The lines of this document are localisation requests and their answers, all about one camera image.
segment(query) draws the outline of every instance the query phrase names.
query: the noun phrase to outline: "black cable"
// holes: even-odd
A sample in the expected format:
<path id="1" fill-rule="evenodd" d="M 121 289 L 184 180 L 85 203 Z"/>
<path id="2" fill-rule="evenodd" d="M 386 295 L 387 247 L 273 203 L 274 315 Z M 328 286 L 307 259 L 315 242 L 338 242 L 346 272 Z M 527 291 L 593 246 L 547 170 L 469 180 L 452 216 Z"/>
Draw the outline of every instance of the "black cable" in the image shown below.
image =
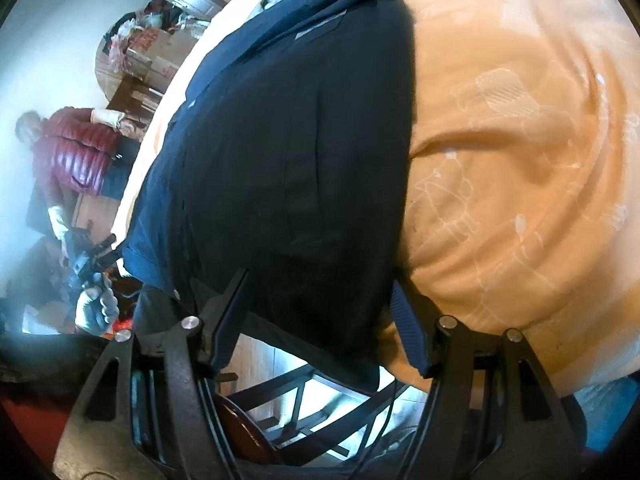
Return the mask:
<path id="1" fill-rule="evenodd" d="M 386 427 L 389 425 L 389 421 L 391 420 L 391 413 L 394 410 L 394 404 L 396 402 L 396 395 L 397 394 L 398 394 L 398 379 L 394 380 L 394 396 L 391 399 L 391 403 L 389 404 L 389 411 L 386 414 L 385 423 L 382 425 L 382 428 L 380 429 L 380 431 L 376 435 L 376 439 L 373 441 L 371 446 L 369 446 L 369 449 L 366 450 L 366 452 L 364 453 L 364 455 L 362 456 L 362 458 L 358 462 L 358 465 L 353 469 L 353 471 L 351 471 L 351 474 L 349 475 L 347 480 L 353 480 L 354 478 L 356 478 L 356 476 L 358 475 L 358 473 L 360 472 L 360 470 L 364 466 L 365 462 L 367 460 L 369 460 L 369 457 L 371 456 L 371 453 L 373 453 L 373 450 L 376 449 L 376 447 L 380 443 L 380 439 L 382 438 L 382 435 L 385 433 Z"/>

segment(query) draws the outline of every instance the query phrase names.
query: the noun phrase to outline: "gloved hand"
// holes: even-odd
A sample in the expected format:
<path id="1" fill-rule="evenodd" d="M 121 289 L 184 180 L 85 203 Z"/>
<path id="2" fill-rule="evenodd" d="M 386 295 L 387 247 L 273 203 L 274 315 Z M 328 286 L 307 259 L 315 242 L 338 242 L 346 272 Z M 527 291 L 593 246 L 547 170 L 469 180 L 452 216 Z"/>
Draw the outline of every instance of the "gloved hand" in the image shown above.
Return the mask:
<path id="1" fill-rule="evenodd" d="M 94 284 L 83 290 L 78 298 L 76 326 L 92 335 L 103 335 L 119 315 L 111 280 L 100 273 L 94 274 Z"/>

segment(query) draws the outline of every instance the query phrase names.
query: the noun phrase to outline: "metal screw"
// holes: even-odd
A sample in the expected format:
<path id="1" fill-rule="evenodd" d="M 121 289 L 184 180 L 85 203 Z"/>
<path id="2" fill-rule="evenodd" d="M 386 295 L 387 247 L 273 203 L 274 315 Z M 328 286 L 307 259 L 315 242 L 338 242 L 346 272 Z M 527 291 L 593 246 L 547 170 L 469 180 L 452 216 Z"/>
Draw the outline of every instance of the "metal screw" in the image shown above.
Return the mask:
<path id="1" fill-rule="evenodd" d="M 196 328 L 200 324 L 200 319 L 195 316 L 187 316 L 185 317 L 180 324 L 182 328 L 185 330 L 191 330 L 192 328 Z"/>
<path id="2" fill-rule="evenodd" d="M 440 326 L 448 330 L 453 330 L 458 326 L 458 320 L 453 316 L 442 316 L 438 322 Z"/>
<path id="3" fill-rule="evenodd" d="M 120 330 L 116 332 L 116 335 L 113 337 L 118 343 L 124 343 L 131 339 L 131 330 Z"/>
<path id="4" fill-rule="evenodd" d="M 522 341 L 523 335 L 517 328 L 510 328 L 507 330 L 507 339 L 512 343 L 519 343 Z"/>

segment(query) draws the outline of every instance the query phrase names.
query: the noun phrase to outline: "red puffer jacket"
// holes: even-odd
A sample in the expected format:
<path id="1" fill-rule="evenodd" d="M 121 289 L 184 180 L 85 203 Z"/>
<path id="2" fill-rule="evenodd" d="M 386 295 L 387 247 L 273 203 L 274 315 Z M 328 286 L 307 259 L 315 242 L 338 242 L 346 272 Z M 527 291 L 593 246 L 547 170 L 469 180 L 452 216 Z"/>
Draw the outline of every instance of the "red puffer jacket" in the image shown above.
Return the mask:
<path id="1" fill-rule="evenodd" d="M 91 108 L 66 107 L 43 123 L 43 136 L 33 145 L 33 176 L 47 206 L 62 204 L 62 189 L 100 194 L 118 134 L 104 124 L 91 123 Z"/>

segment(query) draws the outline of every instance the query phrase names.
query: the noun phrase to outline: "black pants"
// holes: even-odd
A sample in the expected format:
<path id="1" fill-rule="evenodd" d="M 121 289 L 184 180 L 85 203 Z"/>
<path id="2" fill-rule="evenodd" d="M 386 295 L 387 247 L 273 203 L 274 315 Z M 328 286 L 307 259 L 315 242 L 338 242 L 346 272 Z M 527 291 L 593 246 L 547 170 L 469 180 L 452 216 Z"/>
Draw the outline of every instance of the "black pants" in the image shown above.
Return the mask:
<path id="1" fill-rule="evenodd" d="M 140 143 L 120 136 L 116 147 L 118 152 L 104 175 L 100 195 L 114 200 L 122 200 L 131 168 L 140 151 Z"/>

